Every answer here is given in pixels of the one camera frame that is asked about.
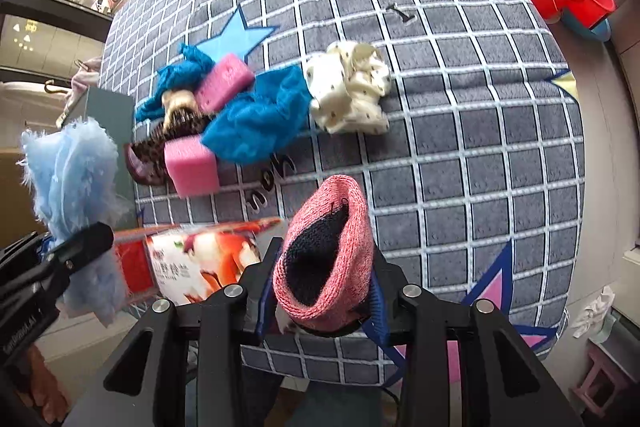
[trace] pink stool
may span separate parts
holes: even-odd
[[[242,60],[229,53],[213,66],[196,90],[198,107],[205,114],[218,112],[254,79],[253,71]]]
[[[584,378],[584,382],[580,386],[572,388],[572,391],[591,412],[602,418],[618,393],[629,386],[629,379],[595,344],[589,343],[587,355],[593,361],[593,367]],[[604,403],[599,405],[594,398],[596,393],[603,390],[605,386],[612,388],[612,390],[609,396],[606,396]]]
[[[181,198],[220,189],[216,157],[200,143],[200,138],[187,136],[164,144],[164,163]]]

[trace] blue feather duster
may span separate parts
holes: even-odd
[[[126,211],[114,185],[118,150],[97,121],[76,121],[49,135],[25,131],[22,150],[24,182],[34,191],[33,210],[51,232],[52,247],[97,221],[113,226]],[[93,311],[105,325],[125,299],[113,251],[72,275],[63,296],[70,315]]]

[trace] pink beanie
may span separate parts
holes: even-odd
[[[366,317],[373,237],[356,181],[331,176],[289,224],[273,271],[278,302],[302,327],[332,333]]]

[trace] pink scrub sponge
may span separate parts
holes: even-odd
[[[220,188],[216,156],[200,143],[200,135],[164,144],[164,162],[181,198],[212,194]]]
[[[218,112],[254,79],[253,71],[242,60],[229,53],[213,66],[200,83],[195,93],[198,107],[204,114]]]

